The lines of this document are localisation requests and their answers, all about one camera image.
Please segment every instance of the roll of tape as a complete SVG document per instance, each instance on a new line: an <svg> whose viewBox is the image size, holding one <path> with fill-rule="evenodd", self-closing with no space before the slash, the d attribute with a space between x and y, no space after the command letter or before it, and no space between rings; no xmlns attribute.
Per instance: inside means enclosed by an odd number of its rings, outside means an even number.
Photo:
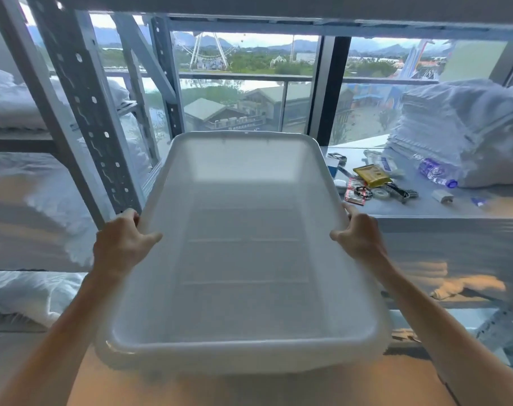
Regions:
<svg viewBox="0 0 513 406"><path fill-rule="evenodd" d="M374 188L371 192L376 199L387 199L390 197L390 194L381 188Z"/></svg>

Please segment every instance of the forearm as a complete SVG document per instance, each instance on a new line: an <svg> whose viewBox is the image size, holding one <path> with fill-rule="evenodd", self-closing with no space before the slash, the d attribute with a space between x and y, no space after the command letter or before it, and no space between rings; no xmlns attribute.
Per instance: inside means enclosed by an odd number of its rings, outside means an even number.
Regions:
<svg viewBox="0 0 513 406"><path fill-rule="evenodd" d="M513 370L426 293L375 255L365 266L394 298L462 406L513 406Z"/></svg>
<svg viewBox="0 0 513 406"><path fill-rule="evenodd" d="M1 392L0 406L67 403L82 358L114 289L110 281L84 280L74 300Z"/></svg>

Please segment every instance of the diagonal metal brace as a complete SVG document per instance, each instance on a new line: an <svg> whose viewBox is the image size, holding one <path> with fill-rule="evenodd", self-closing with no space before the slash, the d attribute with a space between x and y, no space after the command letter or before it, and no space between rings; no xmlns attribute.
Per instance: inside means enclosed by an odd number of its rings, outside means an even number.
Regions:
<svg viewBox="0 0 513 406"><path fill-rule="evenodd" d="M119 36L130 45L131 50L151 77L165 101L175 104L176 94L174 89L166 78L165 72L151 51L151 47L145 40L144 34L140 31L134 17L127 13L114 13L111 14L111 17L116 24Z"/></svg>

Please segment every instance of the yellow packet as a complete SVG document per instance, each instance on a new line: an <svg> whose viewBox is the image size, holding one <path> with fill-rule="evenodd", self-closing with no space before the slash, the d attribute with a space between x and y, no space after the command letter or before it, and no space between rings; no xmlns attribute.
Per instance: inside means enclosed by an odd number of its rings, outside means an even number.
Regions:
<svg viewBox="0 0 513 406"><path fill-rule="evenodd" d="M377 188L392 182L388 174L375 164L354 168L353 171L360 175L360 177L368 183L368 187L370 188Z"/></svg>

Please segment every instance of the white plastic packet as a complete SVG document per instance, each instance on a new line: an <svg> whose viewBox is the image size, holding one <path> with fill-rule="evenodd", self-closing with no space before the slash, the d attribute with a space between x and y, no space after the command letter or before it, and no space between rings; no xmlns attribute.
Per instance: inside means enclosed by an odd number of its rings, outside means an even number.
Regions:
<svg viewBox="0 0 513 406"><path fill-rule="evenodd" d="M368 159L368 165L374 164L380 167L383 171L385 171L392 178L402 177L403 170L399 169L394 162L394 159L389 155L384 155L378 151L372 151L367 149L364 151L365 157Z"/></svg>

